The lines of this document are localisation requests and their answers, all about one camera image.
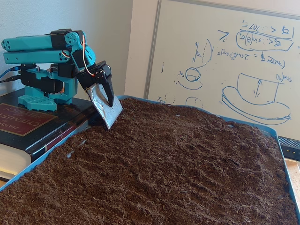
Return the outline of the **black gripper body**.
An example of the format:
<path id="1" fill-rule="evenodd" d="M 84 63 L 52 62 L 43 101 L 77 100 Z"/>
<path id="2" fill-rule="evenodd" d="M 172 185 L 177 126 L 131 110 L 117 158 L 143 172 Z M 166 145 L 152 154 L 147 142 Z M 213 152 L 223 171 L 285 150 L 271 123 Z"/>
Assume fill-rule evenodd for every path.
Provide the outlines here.
<path id="1" fill-rule="evenodd" d="M 88 67 L 88 69 L 93 75 L 86 70 L 77 74 L 77 79 L 84 89 L 98 83 L 103 85 L 105 90 L 112 90 L 111 69 L 105 60 Z"/>

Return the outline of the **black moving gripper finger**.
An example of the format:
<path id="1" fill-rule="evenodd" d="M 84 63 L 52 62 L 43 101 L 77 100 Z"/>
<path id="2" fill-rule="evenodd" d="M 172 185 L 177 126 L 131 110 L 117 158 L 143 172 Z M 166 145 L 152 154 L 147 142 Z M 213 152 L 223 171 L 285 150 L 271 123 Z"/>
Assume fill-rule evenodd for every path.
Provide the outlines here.
<path id="1" fill-rule="evenodd" d="M 102 85 L 106 96 L 108 98 L 109 106 L 113 106 L 114 103 L 114 92 L 112 85 L 112 74 L 107 74 L 103 69 L 96 71 L 97 83 Z"/>

